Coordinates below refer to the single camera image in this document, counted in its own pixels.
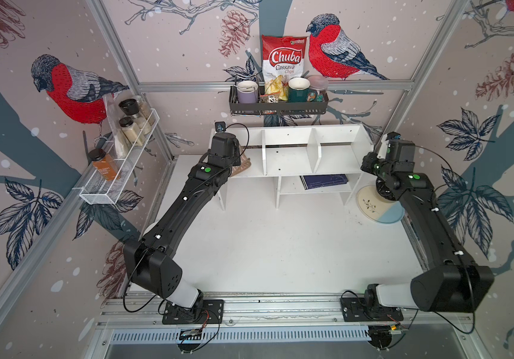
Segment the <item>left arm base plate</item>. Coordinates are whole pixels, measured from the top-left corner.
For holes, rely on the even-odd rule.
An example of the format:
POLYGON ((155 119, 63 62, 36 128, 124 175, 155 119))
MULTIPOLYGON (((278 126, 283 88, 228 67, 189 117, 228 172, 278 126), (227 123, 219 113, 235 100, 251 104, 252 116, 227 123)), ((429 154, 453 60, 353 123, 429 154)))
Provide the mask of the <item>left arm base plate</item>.
POLYGON ((164 325, 221 324, 225 302, 222 299, 203 299, 192 308, 168 304, 163 312, 164 325))

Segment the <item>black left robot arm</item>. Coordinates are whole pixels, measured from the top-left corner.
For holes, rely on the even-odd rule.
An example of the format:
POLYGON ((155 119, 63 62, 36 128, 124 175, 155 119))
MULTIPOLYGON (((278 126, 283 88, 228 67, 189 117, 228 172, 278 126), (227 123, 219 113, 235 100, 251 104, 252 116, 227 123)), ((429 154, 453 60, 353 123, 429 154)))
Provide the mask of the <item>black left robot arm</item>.
POLYGON ((201 302, 203 293, 182 279, 182 268, 173 257, 194 219, 240 164, 236 136, 216 133, 167 212, 140 239, 125 242, 123 255, 130 283, 182 308, 195 308, 201 302))

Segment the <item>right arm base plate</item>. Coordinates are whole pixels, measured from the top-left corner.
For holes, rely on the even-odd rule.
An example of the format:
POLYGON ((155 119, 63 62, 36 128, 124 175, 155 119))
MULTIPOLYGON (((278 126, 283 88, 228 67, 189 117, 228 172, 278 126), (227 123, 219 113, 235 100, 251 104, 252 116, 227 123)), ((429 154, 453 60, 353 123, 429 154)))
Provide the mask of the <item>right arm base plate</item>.
POLYGON ((398 308, 366 307, 363 299, 356 297, 342 297, 340 300, 343 320, 346 323, 401 323, 404 321, 403 313, 398 308))

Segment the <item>white wooden bookshelf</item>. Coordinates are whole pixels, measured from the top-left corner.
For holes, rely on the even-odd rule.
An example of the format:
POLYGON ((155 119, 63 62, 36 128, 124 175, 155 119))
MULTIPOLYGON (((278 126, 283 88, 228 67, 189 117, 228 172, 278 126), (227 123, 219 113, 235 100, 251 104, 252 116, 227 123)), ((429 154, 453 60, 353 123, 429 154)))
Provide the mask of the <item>white wooden bookshelf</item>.
POLYGON ((363 157, 373 150, 364 126, 321 125, 251 127, 227 130, 235 135, 251 166, 235 176, 271 178, 275 207, 281 198, 299 194, 338 194, 347 205, 357 191, 363 157), (348 182, 324 188, 304 188, 302 176, 344 174, 348 182))

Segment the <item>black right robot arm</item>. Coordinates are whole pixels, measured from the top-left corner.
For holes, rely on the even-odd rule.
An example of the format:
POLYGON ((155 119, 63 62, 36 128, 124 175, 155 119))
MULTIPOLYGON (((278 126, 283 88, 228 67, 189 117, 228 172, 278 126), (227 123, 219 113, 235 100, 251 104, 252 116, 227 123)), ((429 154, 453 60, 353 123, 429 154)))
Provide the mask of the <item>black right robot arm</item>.
POLYGON ((457 239, 435 204, 428 176, 414 170, 413 142, 389 133, 379 150, 363 158, 363 172, 376 176, 378 194, 400 203, 425 256, 425 270, 406 284, 371 284, 369 307, 407 308, 424 312, 474 313, 494 275, 478 265, 457 239))

